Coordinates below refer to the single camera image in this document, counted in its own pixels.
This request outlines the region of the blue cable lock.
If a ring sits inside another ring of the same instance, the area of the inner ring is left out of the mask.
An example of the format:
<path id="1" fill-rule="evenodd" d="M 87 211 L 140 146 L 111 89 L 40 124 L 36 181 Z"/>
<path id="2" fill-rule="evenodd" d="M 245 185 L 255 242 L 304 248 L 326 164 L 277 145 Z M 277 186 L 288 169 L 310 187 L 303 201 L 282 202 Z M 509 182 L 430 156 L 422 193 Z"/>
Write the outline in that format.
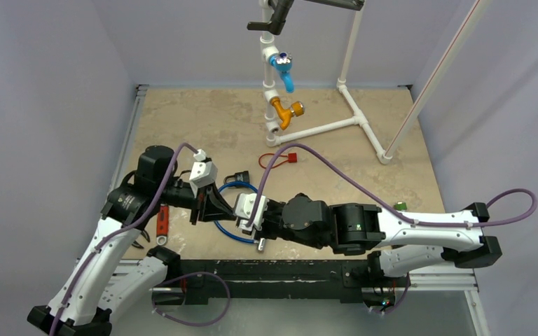
<path id="1" fill-rule="evenodd" d="M 219 192 L 221 193 L 223 190 L 227 189 L 227 188 L 235 188 L 235 187 L 244 187 L 244 188 L 247 188 L 247 189 L 250 189 L 254 192 L 257 192 L 257 189 L 256 187 L 254 187 L 252 184 L 250 183 L 246 183 L 246 182 L 243 182 L 243 181 L 233 181 L 233 182 L 227 182 L 227 183 L 224 183 L 222 186 L 219 187 Z M 237 242 L 240 242 L 240 243 L 243 243 L 243 244 L 248 244 L 248 245 L 256 245 L 257 247 L 257 251 L 259 253 L 262 253 L 264 252 L 265 250 L 265 239 L 260 239 L 260 240 L 254 240 L 254 239 L 247 239 L 247 238 L 244 238 L 244 237 L 239 237 L 239 236 L 236 236 L 235 234 L 227 231 L 221 224 L 220 222 L 218 222 L 217 220 L 214 221 L 214 224 L 216 226 L 216 228 L 221 232 L 223 233 L 225 236 L 227 236 L 228 238 L 234 240 L 234 241 L 237 241 Z"/>

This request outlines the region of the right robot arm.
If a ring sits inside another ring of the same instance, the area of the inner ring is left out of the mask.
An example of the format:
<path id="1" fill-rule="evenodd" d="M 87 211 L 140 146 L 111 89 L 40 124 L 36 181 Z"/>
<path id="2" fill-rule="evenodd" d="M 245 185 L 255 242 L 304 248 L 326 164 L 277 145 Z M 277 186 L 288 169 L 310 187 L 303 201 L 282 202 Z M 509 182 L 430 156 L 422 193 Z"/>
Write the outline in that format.
<path id="1" fill-rule="evenodd" d="M 257 239 L 329 247 L 345 256 L 380 249 L 378 257 L 365 266 L 366 278 L 375 285 L 444 261 L 473 269 L 489 267 L 502 256 L 498 239 L 484 235 L 477 226 L 488 219 L 482 203 L 455 213 L 408 213 L 400 219 L 374 204 L 328 205 L 304 194 L 276 202 L 242 193 L 234 213 L 241 231 Z"/>

